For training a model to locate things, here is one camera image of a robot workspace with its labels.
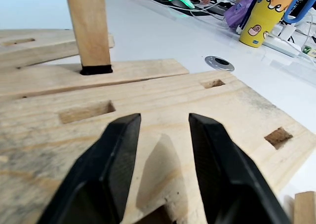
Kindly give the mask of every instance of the wood grain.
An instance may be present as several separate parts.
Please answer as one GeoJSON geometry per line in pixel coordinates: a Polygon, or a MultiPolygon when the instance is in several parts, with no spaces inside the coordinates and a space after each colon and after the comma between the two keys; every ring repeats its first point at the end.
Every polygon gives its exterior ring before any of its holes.
{"type": "Polygon", "coordinates": [[[105,0],[68,0],[83,66],[110,65],[105,0]]]}
{"type": "MultiPolygon", "coordinates": [[[[114,46],[109,35],[109,47],[114,46]]],[[[0,30],[0,70],[78,55],[72,30],[0,30]]]]}
{"type": "Polygon", "coordinates": [[[0,102],[189,73],[172,59],[113,62],[112,68],[111,74],[89,76],[79,74],[81,64],[13,68],[0,74],[0,102]]]}
{"type": "Polygon", "coordinates": [[[206,223],[195,173],[190,112],[223,123],[276,193],[316,145],[312,132],[227,72],[4,102],[0,104],[0,156],[7,159],[0,161],[0,223],[36,220],[75,159],[107,124],[135,112],[141,113],[142,123],[123,224],[135,223],[161,206],[172,221],[206,223]],[[218,80],[224,84],[215,86],[218,80]],[[109,102],[114,110],[100,112],[109,102]],[[76,116],[92,108],[95,114],[76,116]],[[67,123],[61,120],[65,112],[71,118],[67,123]],[[276,149],[265,137],[280,127],[293,137],[276,149]]]}
{"type": "Polygon", "coordinates": [[[294,224],[316,224],[316,192],[295,195],[294,224]]]}

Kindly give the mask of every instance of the yellow cartoon cup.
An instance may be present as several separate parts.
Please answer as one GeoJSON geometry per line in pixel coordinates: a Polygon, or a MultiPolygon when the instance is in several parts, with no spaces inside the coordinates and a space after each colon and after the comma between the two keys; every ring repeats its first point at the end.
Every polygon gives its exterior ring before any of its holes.
{"type": "Polygon", "coordinates": [[[292,1],[257,0],[239,40],[252,47],[261,46],[275,24],[281,20],[292,1]]]}

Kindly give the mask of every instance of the black rubber tip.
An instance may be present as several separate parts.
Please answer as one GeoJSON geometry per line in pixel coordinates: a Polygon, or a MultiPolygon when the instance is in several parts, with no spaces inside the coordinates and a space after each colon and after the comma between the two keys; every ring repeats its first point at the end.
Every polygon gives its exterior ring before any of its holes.
{"type": "Polygon", "coordinates": [[[81,75],[102,75],[113,73],[112,65],[82,66],[81,75]]]}

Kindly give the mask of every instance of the white desk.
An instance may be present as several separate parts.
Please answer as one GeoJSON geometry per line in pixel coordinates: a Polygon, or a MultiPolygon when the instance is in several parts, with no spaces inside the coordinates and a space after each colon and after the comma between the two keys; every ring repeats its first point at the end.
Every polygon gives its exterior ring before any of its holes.
{"type": "MultiPolygon", "coordinates": [[[[204,58],[222,57],[233,74],[255,91],[316,132],[316,87],[275,68],[281,62],[297,68],[308,61],[293,59],[272,49],[250,48],[229,30],[207,25],[149,0],[106,0],[109,31],[115,36],[114,61],[175,58],[191,73],[212,70],[204,58]]],[[[0,0],[0,29],[72,28],[66,0],[0,0]]],[[[71,57],[52,63],[79,63],[71,57]]],[[[316,152],[279,195],[316,191],[316,152]]]]}

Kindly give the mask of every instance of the wooden post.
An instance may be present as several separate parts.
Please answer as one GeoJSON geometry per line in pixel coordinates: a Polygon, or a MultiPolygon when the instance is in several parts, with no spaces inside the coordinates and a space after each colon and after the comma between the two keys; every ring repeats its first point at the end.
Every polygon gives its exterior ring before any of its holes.
{"type": "Polygon", "coordinates": [[[112,73],[105,0],[68,0],[82,75],[112,73]]]}
{"type": "Polygon", "coordinates": [[[316,224],[316,192],[295,195],[294,224],[316,224]]]}

